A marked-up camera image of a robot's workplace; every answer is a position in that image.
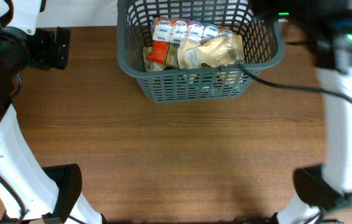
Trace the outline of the orange spaghetti packet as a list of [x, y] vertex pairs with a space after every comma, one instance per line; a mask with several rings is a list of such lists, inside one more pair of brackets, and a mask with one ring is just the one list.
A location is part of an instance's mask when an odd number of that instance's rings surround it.
[[168, 67], [179, 68], [178, 48], [179, 44], [171, 42], [153, 41], [151, 52], [145, 57], [147, 61], [156, 62]]

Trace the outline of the beige paper pouch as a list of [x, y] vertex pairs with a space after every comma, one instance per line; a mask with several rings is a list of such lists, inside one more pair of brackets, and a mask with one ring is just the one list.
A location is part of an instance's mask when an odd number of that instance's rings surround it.
[[146, 59], [147, 56], [149, 56], [149, 54], [151, 53], [152, 47], [143, 47], [143, 60], [144, 60], [144, 65], [146, 68], [147, 72], [158, 72], [158, 71], [162, 71], [166, 68], [165, 65], [156, 63], [156, 62], [152, 62], [152, 61], [148, 61]]

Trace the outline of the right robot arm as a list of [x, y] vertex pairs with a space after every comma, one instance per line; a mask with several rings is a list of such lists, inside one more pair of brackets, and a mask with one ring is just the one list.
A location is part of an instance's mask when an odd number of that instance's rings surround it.
[[295, 195], [272, 223], [323, 223], [352, 205], [352, 7], [349, 1], [252, 2], [258, 19], [286, 19], [305, 35], [323, 95], [327, 157], [295, 170]]

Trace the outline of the tissue multipack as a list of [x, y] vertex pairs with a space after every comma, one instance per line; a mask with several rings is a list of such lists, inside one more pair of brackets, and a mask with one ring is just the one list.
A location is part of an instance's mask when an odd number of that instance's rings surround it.
[[151, 34], [154, 41], [180, 44], [185, 39], [205, 42], [234, 33], [229, 27], [215, 24], [180, 18], [155, 17], [151, 22]]

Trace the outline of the beige bag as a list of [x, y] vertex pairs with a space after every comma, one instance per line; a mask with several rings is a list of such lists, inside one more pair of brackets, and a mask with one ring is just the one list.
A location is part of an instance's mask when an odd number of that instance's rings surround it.
[[180, 43], [177, 56], [181, 69], [232, 65], [244, 59], [242, 37], [235, 34], [224, 35], [204, 44], [186, 39]]

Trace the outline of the grey plastic basket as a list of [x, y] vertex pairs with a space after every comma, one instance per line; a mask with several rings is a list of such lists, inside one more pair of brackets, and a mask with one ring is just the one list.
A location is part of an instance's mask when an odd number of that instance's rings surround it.
[[241, 35], [243, 66], [255, 76], [279, 63], [285, 53], [279, 22], [258, 20], [250, 1], [126, 0], [118, 1], [117, 9], [118, 63], [155, 103], [235, 98], [253, 80], [238, 65], [147, 72], [143, 47], [153, 44], [150, 28], [154, 17], [192, 19], [230, 27]]

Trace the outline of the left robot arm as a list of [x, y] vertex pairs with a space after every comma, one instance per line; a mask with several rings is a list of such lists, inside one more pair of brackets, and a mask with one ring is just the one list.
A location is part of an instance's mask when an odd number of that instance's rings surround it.
[[82, 194], [77, 164], [42, 167], [22, 135], [13, 99], [20, 72], [67, 66], [70, 31], [38, 29], [44, 0], [0, 1], [0, 199], [1, 223], [105, 223]]

